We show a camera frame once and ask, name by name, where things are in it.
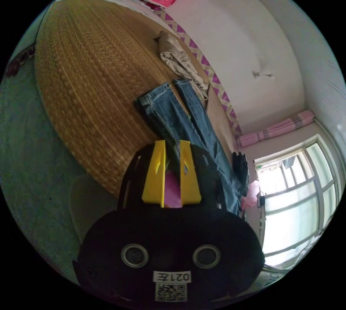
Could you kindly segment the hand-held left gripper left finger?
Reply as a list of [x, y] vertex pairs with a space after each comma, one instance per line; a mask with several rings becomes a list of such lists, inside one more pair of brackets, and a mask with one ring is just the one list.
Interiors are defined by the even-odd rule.
[[146, 204], [158, 204], [164, 207], [165, 197], [166, 151], [165, 141], [158, 140], [150, 157], [146, 180], [142, 193], [142, 201]]

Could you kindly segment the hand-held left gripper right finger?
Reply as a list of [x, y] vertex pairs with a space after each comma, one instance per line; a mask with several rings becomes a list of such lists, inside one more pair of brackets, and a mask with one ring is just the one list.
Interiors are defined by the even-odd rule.
[[201, 202], [191, 143], [185, 140], [180, 141], [180, 190], [182, 206]]

